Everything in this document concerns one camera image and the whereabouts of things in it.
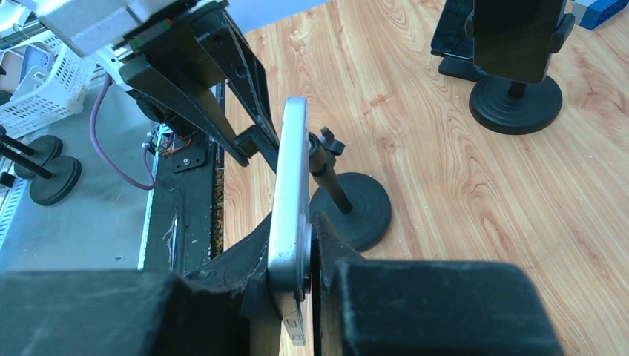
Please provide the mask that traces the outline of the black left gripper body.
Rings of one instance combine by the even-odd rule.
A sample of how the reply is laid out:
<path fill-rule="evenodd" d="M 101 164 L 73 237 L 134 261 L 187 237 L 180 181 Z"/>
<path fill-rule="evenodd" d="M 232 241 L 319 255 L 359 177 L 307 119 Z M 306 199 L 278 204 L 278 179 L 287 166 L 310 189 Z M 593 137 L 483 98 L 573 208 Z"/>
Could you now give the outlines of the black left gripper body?
<path fill-rule="evenodd" d="M 193 83 L 209 89 L 231 79 L 228 1 L 169 1 L 125 34 L 127 93 L 148 98 Z"/>

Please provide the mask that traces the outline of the teal phone black screen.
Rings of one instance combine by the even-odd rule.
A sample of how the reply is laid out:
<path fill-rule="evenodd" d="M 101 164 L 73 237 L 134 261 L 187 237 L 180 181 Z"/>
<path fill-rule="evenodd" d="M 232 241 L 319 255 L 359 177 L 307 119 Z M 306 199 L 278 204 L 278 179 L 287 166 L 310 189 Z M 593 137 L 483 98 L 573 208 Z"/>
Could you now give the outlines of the teal phone black screen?
<path fill-rule="evenodd" d="M 471 62 L 473 41 L 465 33 L 465 24 L 473 11 L 473 0 L 446 0 L 431 41 L 433 56 L 450 56 Z"/>

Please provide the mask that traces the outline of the black round-base clamp stand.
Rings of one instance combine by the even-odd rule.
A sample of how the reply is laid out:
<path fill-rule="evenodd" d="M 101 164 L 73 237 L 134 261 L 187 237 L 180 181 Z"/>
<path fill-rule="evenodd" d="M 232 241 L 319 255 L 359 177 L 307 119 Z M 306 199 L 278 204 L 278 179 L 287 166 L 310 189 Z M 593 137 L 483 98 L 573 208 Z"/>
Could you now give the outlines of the black round-base clamp stand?
<path fill-rule="evenodd" d="M 327 128 L 322 136 L 309 133 L 309 170 L 318 184 L 310 212 L 323 212 L 337 233 L 359 252 L 377 245 L 392 221 L 392 204 L 385 188 L 358 172 L 335 172 L 336 157 L 345 145 Z"/>

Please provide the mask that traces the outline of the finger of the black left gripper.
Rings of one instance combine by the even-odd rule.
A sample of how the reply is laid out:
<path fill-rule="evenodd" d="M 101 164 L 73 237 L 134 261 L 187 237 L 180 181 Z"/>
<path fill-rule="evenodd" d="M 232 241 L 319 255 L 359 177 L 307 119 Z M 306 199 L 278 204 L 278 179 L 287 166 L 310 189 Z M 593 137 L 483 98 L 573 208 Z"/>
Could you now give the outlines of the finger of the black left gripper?
<path fill-rule="evenodd" d="M 216 40 L 228 86 L 253 125 L 238 134 L 234 143 L 246 158 L 260 153 L 270 169 L 277 170 L 279 137 L 271 119 L 266 71 L 251 51 L 239 27 L 222 4 L 218 13 L 221 40 Z"/>
<path fill-rule="evenodd" d="M 160 70 L 142 57 L 130 60 L 119 73 L 125 84 L 208 134 L 241 166 L 248 165 L 248 158 L 235 144 L 237 135 L 209 87 L 178 67 Z"/>

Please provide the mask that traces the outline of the blue phone black screen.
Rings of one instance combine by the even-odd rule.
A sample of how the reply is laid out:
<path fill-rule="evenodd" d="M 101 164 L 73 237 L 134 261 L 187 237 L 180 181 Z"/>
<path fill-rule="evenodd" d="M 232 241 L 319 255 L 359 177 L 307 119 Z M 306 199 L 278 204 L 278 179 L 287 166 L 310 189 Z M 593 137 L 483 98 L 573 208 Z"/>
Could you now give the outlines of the blue phone black screen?
<path fill-rule="evenodd" d="M 487 75 L 526 84 L 542 82 L 550 42 L 564 15 L 562 0 L 473 2 L 473 64 Z"/>

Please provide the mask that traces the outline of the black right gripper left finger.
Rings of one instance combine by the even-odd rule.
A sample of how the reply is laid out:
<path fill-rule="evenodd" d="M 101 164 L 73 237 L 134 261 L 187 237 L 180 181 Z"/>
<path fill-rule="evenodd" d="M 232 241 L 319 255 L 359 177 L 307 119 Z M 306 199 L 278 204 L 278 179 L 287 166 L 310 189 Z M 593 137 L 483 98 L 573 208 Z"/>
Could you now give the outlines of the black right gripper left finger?
<path fill-rule="evenodd" d="M 271 355 L 269 219 L 196 271 L 1 274 L 3 355 Z"/>

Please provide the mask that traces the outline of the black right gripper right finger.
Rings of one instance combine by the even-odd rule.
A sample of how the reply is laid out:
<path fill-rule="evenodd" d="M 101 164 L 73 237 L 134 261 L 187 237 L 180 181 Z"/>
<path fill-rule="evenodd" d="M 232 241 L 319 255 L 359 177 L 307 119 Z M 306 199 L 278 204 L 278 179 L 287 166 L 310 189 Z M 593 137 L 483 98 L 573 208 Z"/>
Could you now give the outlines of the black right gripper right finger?
<path fill-rule="evenodd" d="M 539 293 L 503 262 L 368 260 L 311 218 L 316 355 L 562 355 Z"/>

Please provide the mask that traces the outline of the black phone silver frame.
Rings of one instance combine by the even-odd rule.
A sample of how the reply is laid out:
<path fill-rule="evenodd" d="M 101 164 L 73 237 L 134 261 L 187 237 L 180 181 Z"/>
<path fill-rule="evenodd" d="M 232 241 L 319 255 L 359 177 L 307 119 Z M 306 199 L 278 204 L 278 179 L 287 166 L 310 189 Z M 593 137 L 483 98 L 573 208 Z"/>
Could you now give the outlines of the black phone silver frame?
<path fill-rule="evenodd" d="M 295 346 L 306 345 L 300 304 L 310 292 L 307 100 L 285 101 L 271 211 L 267 268 L 280 319 Z"/>

